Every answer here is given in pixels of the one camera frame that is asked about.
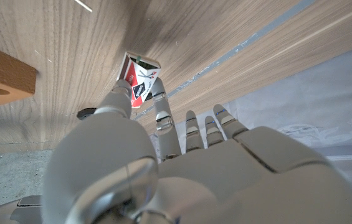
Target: robot finger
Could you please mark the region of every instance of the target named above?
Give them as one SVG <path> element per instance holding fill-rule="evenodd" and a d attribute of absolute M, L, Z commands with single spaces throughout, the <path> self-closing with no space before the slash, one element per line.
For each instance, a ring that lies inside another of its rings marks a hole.
<path fill-rule="evenodd" d="M 193 111 L 186 114 L 186 152 L 195 149 L 204 149 L 203 140 L 199 131 L 196 115 Z"/>
<path fill-rule="evenodd" d="M 214 105 L 213 112 L 228 139 L 233 138 L 235 135 L 248 130 L 243 124 L 231 116 L 231 114 L 228 113 L 228 111 L 223 106 L 218 104 Z"/>
<path fill-rule="evenodd" d="M 205 128 L 206 128 L 206 140 L 207 147 L 224 141 L 223 134 L 217 127 L 216 122 L 212 116 L 207 116 L 205 118 Z"/>
<path fill-rule="evenodd" d="M 157 78 L 152 85 L 153 104 L 156 111 L 156 133 L 158 135 L 161 160 L 165 161 L 181 155 L 176 127 L 171 116 L 168 97 L 163 82 Z"/>
<path fill-rule="evenodd" d="M 118 80 L 112 90 L 104 98 L 94 114 L 116 112 L 124 118 L 131 115 L 131 86 L 126 80 Z"/>

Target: white robotic hand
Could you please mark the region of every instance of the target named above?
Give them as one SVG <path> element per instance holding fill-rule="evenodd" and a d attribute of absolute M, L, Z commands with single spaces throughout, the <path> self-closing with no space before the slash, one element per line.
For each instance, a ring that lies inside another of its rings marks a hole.
<path fill-rule="evenodd" d="M 315 151 L 269 128 L 248 130 L 216 105 L 221 127 L 206 117 L 207 149 L 187 112 L 181 155 L 159 78 L 151 92 L 162 162 L 130 120 L 130 85 L 117 81 L 54 151 L 44 223 L 352 223 L 352 186 Z M 0 206 L 0 223 L 42 223 L 39 207 L 38 197 Z"/>

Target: wood grain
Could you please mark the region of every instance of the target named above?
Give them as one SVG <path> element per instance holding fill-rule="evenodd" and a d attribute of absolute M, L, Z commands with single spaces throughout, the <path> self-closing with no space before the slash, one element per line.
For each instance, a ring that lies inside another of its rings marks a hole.
<path fill-rule="evenodd" d="M 184 120 L 187 110 L 202 113 L 349 50 L 352 2 L 316 1 L 170 98 L 174 120 Z M 148 133 L 155 131 L 154 117 L 151 111 L 138 120 Z"/>
<path fill-rule="evenodd" d="M 161 62 L 170 92 L 299 1 L 85 2 L 93 12 L 74 1 L 0 1 L 0 50 L 39 71 L 32 98 L 0 106 L 0 152 L 54 148 L 76 112 L 108 93 L 124 51 Z M 289 48 L 350 12 L 352 1 L 316 1 L 216 68 L 220 76 L 170 98 L 176 121 L 352 49 L 352 16 Z M 139 122 L 153 132 L 153 112 Z"/>

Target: red and white card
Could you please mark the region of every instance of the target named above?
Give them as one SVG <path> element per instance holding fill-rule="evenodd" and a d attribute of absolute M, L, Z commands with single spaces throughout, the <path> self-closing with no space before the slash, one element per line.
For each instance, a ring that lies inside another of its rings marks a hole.
<path fill-rule="evenodd" d="M 160 64 L 146 57 L 126 52 L 117 80 L 124 79 L 131 85 L 131 106 L 139 108 L 151 91 L 161 70 Z"/>

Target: gray strip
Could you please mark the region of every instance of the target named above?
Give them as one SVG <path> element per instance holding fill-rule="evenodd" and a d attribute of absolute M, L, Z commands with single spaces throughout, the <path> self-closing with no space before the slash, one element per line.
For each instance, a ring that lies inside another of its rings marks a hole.
<path fill-rule="evenodd" d="M 330 161 L 348 161 L 352 160 L 352 155 L 343 155 L 343 156 L 326 156 Z"/>
<path fill-rule="evenodd" d="M 175 95 L 176 93 L 180 92 L 183 88 L 186 88 L 191 83 L 193 83 L 196 80 L 198 80 L 198 78 L 201 78 L 202 76 L 204 76 L 205 74 L 207 74 L 208 72 L 213 70 L 213 68 L 216 68 L 217 66 L 219 66 L 220 64 L 222 64 L 226 60 L 230 59 L 232 56 L 234 56 L 235 54 L 237 54 L 238 52 L 240 52 L 241 50 L 243 50 L 244 48 L 246 48 L 250 44 L 253 44 L 256 40 L 259 40 L 261 37 L 263 37 L 264 35 L 268 34 L 270 31 L 274 30 L 279 25 L 283 24 L 288 19 L 292 18 L 294 15 L 298 14 L 299 12 L 301 12 L 302 10 L 304 10 L 306 7 L 308 7 L 309 5 L 313 4 L 314 2 L 315 2 L 315 0 L 301 0 L 298 4 L 294 5 L 288 11 L 284 12 L 281 16 L 279 16 L 278 18 L 274 19 L 271 23 L 267 24 L 261 30 L 257 31 L 256 33 L 251 35 L 248 39 L 246 39 L 242 43 L 238 44 L 236 47 L 234 47 L 233 49 L 228 51 L 225 55 L 221 56 L 219 59 L 217 59 L 216 61 L 211 63 L 209 66 L 204 68 L 201 72 L 195 74 L 192 79 L 187 80 L 186 82 L 184 82 L 183 84 L 178 86 L 176 89 L 171 91 L 168 94 L 168 98 L 170 98 L 173 95 Z M 143 112 L 141 112 L 140 114 L 138 114 L 134 118 L 134 120 L 137 120 L 140 117 L 144 116 L 146 113 L 148 113 L 152 109 L 153 109 L 153 105 L 150 106 L 149 108 L 147 108 L 146 110 L 144 110 Z"/>

